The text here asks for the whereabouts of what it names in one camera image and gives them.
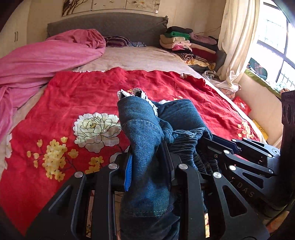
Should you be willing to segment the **striped dark pillow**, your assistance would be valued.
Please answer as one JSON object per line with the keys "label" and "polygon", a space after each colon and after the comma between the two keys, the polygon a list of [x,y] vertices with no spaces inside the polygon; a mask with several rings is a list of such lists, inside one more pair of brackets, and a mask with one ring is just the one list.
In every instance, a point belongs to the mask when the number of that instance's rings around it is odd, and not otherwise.
{"label": "striped dark pillow", "polygon": [[126,37],[104,36],[106,47],[146,47],[144,42],[132,42]]}

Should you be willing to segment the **pink blanket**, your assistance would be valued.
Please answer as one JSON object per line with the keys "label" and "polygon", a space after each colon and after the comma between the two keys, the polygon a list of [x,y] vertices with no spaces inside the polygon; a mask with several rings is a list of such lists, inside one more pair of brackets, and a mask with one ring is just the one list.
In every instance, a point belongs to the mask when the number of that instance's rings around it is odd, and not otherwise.
{"label": "pink blanket", "polygon": [[68,30],[44,42],[19,47],[1,58],[1,137],[13,115],[59,71],[69,71],[105,53],[106,41],[95,29]]}

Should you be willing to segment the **blue denim pants lace hem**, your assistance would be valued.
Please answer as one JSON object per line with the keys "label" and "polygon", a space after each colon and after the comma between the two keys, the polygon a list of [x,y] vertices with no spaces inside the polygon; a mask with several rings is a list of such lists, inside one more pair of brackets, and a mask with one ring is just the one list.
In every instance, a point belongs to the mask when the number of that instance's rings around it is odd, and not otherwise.
{"label": "blue denim pants lace hem", "polygon": [[119,121],[133,152],[131,184],[121,201],[121,238],[177,239],[176,195],[169,191],[167,171],[156,153],[165,142],[184,164],[200,170],[197,142],[212,134],[191,100],[154,102],[139,88],[130,93],[120,90],[117,95]]}

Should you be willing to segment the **red plastic bag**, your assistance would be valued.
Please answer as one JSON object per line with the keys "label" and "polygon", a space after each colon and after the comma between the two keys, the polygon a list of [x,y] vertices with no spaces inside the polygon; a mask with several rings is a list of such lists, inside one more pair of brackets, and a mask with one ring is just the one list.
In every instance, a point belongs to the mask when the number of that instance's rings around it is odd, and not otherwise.
{"label": "red plastic bag", "polygon": [[241,109],[247,116],[251,112],[251,108],[247,105],[247,103],[241,99],[239,96],[236,96],[233,102]]}

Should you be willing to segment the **window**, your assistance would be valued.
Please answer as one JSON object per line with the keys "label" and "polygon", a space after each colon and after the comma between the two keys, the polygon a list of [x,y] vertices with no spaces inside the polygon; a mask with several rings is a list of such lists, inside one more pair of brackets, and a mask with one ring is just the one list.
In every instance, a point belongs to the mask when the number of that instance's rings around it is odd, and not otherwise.
{"label": "window", "polygon": [[273,92],[294,90],[294,27],[273,1],[263,1],[247,69]]}

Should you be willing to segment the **red floral bedspread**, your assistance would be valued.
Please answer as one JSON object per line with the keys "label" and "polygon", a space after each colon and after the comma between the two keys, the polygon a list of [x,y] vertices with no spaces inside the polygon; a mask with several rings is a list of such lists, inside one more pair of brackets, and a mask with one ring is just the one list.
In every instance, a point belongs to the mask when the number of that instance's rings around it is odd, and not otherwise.
{"label": "red floral bedspread", "polygon": [[156,102],[191,100],[211,132],[222,138],[264,140],[243,113],[191,73],[122,68],[57,73],[8,136],[1,208],[21,234],[74,172],[99,171],[128,150],[117,92],[134,88]]}

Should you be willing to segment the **tree painting wall art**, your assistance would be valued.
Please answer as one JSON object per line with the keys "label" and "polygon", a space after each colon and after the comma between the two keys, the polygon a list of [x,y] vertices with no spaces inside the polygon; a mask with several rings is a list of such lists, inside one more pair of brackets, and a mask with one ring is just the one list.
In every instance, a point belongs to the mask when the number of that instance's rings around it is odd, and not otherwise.
{"label": "tree painting wall art", "polygon": [[160,3],[161,1],[158,0],[68,0],[63,1],[62,16],[69,16],[75,13],[83,13],[87,11],[102,11],[111,9],[127,9],[158,13]]}

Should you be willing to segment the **yellow box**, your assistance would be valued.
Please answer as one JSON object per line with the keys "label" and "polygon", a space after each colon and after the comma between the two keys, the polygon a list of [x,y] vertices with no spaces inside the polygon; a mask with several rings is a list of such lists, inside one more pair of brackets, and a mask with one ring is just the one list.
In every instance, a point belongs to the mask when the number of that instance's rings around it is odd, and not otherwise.
{"label": "yellow box", "polygon": [[265,130],[253,119],[253,123],[256,125],[256,127],[259,129],[261,134],[263,135],[265,140],[268,140],[268,134],[265,132]]}

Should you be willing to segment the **pile of folded clothes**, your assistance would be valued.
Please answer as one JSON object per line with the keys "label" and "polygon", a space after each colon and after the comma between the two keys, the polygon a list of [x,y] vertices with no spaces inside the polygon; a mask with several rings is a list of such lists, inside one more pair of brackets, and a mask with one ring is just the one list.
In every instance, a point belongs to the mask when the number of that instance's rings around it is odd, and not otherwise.
{"label": "pile of folded clothes", "polygon": [[226,53],[218,48],[218,39],[190,28],[169,27],[160,35],[159,43],[198,73],[218,71],[225,62]]}

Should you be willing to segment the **grey headboard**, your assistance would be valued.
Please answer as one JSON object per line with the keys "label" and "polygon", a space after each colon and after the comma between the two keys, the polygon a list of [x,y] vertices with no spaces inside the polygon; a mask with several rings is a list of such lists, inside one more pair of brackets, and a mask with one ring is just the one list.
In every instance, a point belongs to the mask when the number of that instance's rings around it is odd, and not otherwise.
{"label": "grey headboard", "polygon": [[139,13],[94,13],[48,23],[48,37],[68,30],[95,29],[103,36],[121,36],[132,42],[159,47],[160,35],[167,30],[169,18]]}

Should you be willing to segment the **cream wardrobe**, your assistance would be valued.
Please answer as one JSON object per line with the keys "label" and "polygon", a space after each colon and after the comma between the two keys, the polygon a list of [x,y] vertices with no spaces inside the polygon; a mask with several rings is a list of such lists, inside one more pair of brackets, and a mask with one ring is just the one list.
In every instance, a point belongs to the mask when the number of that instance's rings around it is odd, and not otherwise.
{"label": "cream wardrobe", "polygon": [[27,22],[32,1],[18,5],[1,30],[1,57],[27,44]]}

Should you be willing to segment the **cream curtain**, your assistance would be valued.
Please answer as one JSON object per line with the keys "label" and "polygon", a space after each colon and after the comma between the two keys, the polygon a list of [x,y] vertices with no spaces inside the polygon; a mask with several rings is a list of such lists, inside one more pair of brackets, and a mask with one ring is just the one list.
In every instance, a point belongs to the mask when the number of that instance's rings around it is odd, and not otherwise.
{"label": "cream curtain", "polygon": [[225,60],[213,79],[216,88],[239,90],[239,81],[246,70],[258,37],[258,20],[262,1],[212,1],[209,21],[220,27],[218,49]]}

